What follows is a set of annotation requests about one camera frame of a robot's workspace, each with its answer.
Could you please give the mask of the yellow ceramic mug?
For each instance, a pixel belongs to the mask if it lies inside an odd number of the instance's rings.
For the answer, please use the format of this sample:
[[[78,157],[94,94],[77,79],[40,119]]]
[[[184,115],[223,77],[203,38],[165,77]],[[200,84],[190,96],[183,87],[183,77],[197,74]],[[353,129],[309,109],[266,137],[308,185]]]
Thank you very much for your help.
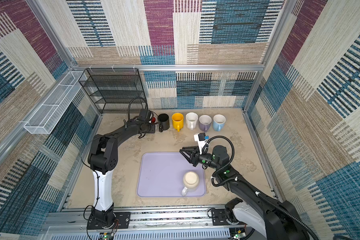
[[[181,113],[175,113],[172,115],[172,124],[173,128],[177,130],[177,132],[180,132],[180,130],[184,126],[184,116]]]

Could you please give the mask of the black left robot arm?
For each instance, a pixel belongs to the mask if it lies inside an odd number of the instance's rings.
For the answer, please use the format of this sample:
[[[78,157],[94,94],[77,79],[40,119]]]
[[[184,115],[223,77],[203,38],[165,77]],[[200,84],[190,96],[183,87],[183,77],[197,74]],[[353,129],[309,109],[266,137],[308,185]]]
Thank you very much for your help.
[[[131,118],[130,109],[135,100],[143,101],[145,107],[140,109],[138,116]],[[141,139],[156,131],[156,123],[152,122],[153,115],[145,98],[131,99],[127,114],[128,119],[122,127],[105,135],[95,135],[91,141],[87,167],[94,175],[95,200],[87,219],[87,230],[107,230],[117,226],[119,221],[114,214],[112,177],[118,164],[118,148],[129,138],[138,135]]]

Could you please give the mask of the light blue ceramic mug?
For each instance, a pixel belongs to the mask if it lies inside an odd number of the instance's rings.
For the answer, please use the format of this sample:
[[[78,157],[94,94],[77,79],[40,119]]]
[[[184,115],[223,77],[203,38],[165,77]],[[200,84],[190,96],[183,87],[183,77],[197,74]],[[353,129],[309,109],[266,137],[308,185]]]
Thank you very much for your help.
[[[217,114],[214,115],[213,117],[213,129],[217,132],[220,132],[224,125],[226,123],[226,117],[221,115],[221,114]]]

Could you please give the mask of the black ceramic mug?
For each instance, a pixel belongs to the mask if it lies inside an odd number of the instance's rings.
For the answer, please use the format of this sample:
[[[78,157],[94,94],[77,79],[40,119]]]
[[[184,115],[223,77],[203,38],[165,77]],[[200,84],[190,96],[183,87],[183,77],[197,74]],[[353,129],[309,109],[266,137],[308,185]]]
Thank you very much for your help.
[[[160,133],[162,133],[163,131],[167,131],[170,128],[169,115],[167,114],[158,115],[158,127]]]

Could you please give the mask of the lavender ceramic mug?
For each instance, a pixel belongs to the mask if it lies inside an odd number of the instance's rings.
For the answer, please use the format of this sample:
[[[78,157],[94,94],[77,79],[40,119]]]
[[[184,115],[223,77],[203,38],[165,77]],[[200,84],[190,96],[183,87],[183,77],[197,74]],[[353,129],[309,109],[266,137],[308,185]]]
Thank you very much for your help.
[[[202,115],[199,117],[199,129],[202,132],[207,132],[212,124],[212,118],[208,115]]]

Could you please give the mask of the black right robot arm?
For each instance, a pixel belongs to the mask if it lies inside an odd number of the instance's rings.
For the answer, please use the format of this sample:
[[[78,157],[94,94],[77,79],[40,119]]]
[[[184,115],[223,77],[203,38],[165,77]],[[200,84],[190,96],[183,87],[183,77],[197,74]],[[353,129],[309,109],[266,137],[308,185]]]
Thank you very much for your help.
[[[231,147],[228,154],[226,147],[211,142],[216,139],[226,140]],[[235,147],[224,136],[208,137],[196,135],[197,146],[183,147],[180,154],[194,167],[201,164],[212,168],[211,183],[214,187],[224,187],[237,196],[225,205],[225,215],[229,224],[239,222],[250,225],[268,240],[317,240],[318,236],[299,216],[295,206],[288,201],[280,202],[248,182],[233,166]]]

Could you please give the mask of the white faceted ceramic mug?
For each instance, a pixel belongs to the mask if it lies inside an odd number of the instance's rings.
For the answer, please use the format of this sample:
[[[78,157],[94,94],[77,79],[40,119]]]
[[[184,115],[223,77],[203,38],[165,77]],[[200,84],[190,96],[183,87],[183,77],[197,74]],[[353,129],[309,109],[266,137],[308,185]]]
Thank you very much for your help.
[[[186,125],[189,130],[194,130],[198,126],[199,116],[196,113],[190,112],[186,114]]]

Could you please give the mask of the cream upside-down mug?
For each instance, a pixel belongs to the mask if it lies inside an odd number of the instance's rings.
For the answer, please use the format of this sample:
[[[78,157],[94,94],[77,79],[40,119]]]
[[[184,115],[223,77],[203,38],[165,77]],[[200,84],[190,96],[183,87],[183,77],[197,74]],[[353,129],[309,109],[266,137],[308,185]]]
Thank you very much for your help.
[[[200,183],[199,175],[196,172],[186,172],[183,177],[184,188],[182,190],[182,196],[186,196],[187,193],[193,192],[197,189]]]

